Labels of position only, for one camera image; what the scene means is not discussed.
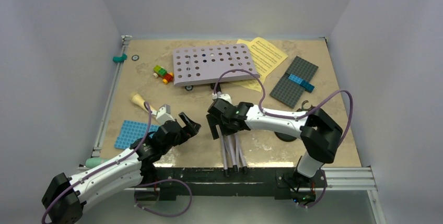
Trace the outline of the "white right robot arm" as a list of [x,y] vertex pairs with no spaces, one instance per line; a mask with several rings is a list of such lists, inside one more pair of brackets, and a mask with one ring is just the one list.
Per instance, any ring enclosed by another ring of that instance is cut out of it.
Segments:
[[344,131],[321,108],[290,112],[261,108],[241,102],[233,105],[217,98],[207,110],[207,121],[214,139],[239,131],[264,130],[300,139],[306,149],[293,172],[301,186],[311,182],[324,164],[334,162]]

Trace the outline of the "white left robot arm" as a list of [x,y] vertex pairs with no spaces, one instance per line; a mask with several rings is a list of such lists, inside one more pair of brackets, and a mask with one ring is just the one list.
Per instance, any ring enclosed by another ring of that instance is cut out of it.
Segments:
[[76,223],[96,203],[128,187],[150,187],[159,183],[177,182],[191,195],[190,187],[181,180],[157,180],[154,163],[172,147],[197,135],[201,125],[179,114],[184,126],[168,120],[156,132],[147,131],[133,145],[112,159],[84,172],[53,177],[42,197],[45,212],[41,223]]

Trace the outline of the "black desktop microphone stand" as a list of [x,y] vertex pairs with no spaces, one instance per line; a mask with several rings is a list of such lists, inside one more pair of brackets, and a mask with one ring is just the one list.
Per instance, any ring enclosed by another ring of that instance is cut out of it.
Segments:
[[284,118],[283,132],[274,132],[276,137],[284,142],[293,142],[297,138],[300,138],[301,129],[306,124],[307,117],[297,120],[296,117],[303,116],[314,108],[313,105],[305,107],[309,103],[308,100],[302,102],[299,109],[292,112],[289,119]]

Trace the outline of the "lilac tripod music stand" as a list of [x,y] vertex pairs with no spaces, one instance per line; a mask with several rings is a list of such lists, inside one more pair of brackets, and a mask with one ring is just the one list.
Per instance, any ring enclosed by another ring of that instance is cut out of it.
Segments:
[[216,82],[259,78],[248,47],[243,43],[178,48],[173,51],[174,85],[209,85],[221,92]]

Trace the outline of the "cream yellow microphone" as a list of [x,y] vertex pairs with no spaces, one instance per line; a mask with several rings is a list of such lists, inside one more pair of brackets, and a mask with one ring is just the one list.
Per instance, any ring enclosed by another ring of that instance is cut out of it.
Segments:
[[144,110],[145,112],[150,112],[152,115],[156,116],[158,111],[153,108],[153,107],[149,107],[149,110],[145,107],[145,102],[146,100],[138,93],[133,92],[130,94],[130,101],[139,106],[142,110]]

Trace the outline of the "yellow sheet music page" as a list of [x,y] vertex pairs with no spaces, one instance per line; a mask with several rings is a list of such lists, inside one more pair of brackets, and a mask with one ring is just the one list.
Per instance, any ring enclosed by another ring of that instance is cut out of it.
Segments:
[[[263,38],[256,37],[252,41],[246,41],[246,40],[243,40],[243,39],[239,39],[239,40],[237,40],[237,43],[243,43],[243,44],[245,44],[248,47],[248,49],[249,49],[249,51],[251,53],[251,56],[252,56],[253,63],[255,65],[255,67],[256,67],[256,70],[257,70],[258,74],[260,75],[260,81],[262,83],[264,83],[265,78],[263,78],[263,76],[266,73],[266,70],[265,70],[266,67],[262,63],[263,55],[261,53],[259,53],[259,49],[260,49],[260,47],[258,45],[258,41],[259,40],[263,40]],[[255,90],[255,91],[258,91],[258,92],[262,91],[259,83],[255,79],[240,80],[240,81],[235,81],[235,82],[232,82],[232,83],[234,85],[242,86],[242,87],[245,87],[245,88],[248,88],[248,89],[251,89],[251,90]]]
[[251,53],[256,70],[260,75],[260,81],[265,82],[266,77],[284,60],[288,55],[267,40],[257,37],[246,44]]

